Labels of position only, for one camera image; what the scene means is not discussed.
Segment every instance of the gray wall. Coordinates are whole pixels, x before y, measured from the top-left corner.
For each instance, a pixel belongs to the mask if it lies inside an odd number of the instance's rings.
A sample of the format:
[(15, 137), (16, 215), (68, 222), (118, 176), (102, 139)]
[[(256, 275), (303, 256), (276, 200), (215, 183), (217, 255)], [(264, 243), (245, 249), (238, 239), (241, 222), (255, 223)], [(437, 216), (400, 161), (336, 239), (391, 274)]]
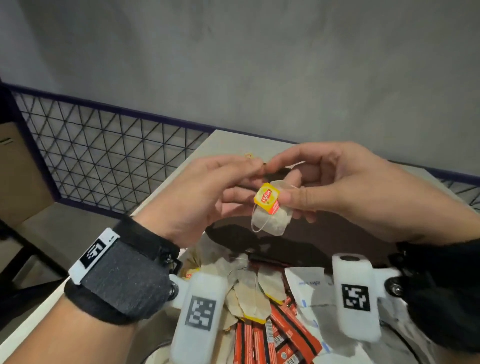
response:
[(480, 1), (16, 6), (23, 23), (0, 21), (6, 82), (480, 175)]

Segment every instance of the hand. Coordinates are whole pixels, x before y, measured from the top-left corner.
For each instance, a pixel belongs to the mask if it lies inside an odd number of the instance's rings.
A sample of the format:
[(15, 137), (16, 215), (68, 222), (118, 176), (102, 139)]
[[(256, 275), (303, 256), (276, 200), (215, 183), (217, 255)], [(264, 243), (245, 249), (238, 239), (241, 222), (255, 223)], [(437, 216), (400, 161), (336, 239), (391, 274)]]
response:
[(389, 242), (455, 243), (480, 237), (480, 218), (461, 202), (352, 142), (305, 143), (276, 155), (266, 173), (296, 165), (280, 205), (337, 213)]
[(133, 219), (187, 247), (215, 221), (252, 214), (253, 197), (263, 183), (259, 177), (262, 168), (259, 158), (227, 155), (196, 159)]

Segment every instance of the black cable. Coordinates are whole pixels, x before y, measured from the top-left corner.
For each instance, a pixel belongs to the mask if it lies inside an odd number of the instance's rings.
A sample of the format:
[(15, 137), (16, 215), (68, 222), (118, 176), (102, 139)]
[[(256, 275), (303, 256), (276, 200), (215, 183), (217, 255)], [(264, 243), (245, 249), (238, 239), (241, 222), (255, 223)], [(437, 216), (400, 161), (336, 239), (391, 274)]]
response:
[(172, 339), (168, 339), (160, 344), (158, 344), (157, 346), (154, 347), (153, 350), (151, 350), (146, 357), (143, 358), (143, 360), (140, 362), (140, 364), (145, 364), (145, 362), (147, 361), (147, 359), (150, 357), (150, 355), (152, 355), (154, 352), (156, 352), (158, 349), (161, 349), (165, 346), (168, 346), (172, 343)]
[(395, 335), (398, 336), (398, 338), (400, 340), (402, 340), (402, 343), (405, 344), (405, 346), (407, 347), (408, 351), (410, 351), (412, 353), (412, 355), (414, 356), (414, 358), (417, 360), (417, 363), (418, 364), (422, 364), (419, 356), (417, 355), (417, 353), (413, 350), (412, 346), (408, 343), (408, 341), (397, 331), (393, 328), (392, 325), (386, 323), (385, 321), (382, 321), (380, 320), (380, 326), (383, 326), (383, 327), (387, 327), (389, 328)]

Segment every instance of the person's left hand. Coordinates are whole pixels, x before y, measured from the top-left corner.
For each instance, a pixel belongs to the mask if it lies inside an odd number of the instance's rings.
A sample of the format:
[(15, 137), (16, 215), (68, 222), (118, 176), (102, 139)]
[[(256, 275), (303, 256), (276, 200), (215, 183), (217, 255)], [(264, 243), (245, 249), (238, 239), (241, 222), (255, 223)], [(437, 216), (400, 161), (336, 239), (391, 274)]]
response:
[(179, 247), (187, 247), (215, 221), (252, 214), (256, 192), (240, 186), (258, 190), (262, 169), (259, 158), (196, 159), (133, 219)]

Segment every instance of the white table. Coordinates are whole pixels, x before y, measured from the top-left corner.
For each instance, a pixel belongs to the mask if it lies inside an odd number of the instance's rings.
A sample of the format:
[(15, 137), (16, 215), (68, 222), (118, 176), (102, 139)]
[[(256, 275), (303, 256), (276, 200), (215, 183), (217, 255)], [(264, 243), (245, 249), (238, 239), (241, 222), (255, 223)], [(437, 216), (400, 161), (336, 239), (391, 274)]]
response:
[[(230, 133), (224, 131), (213, 132), (145, 201), (133, 214), (140, 211), (155, 195), (164, 189), (193, 159), (219, 154), (245, 155), (252, 153), (268, 161), (274, 155), (291, 147), (292, 144), (263, 139), (255, 136)], [(457, 198), (450, 190), (441, 184), (426, 170), (416, 167), (403, 166), (409, 172), (433, 183), (451, 196)], [(0, 363), (3, 363), (20, 343), (30, 334), (37, 324), (45, 317), (63, 293), (61, 284), (1, 345)]]

